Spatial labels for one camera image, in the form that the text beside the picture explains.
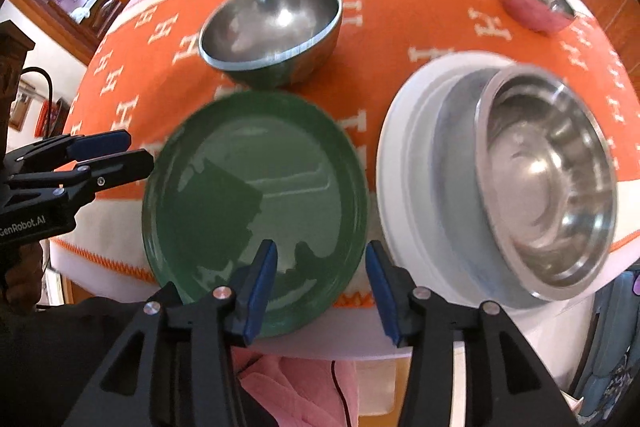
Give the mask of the person left hand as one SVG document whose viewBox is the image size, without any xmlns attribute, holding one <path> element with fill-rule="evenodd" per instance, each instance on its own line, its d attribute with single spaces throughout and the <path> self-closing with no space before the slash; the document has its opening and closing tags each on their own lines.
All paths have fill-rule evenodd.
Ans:
<svg viewBox="0 0 640 427">
<path fill-rule="evenodd" d="M 20 248 L 20 262 L 4 276 L 6 289 L 1 299 L 16 313 L 27 314 L 35 309 L 41 297 L 43 250 L 39 243 Z"/>
</svg>

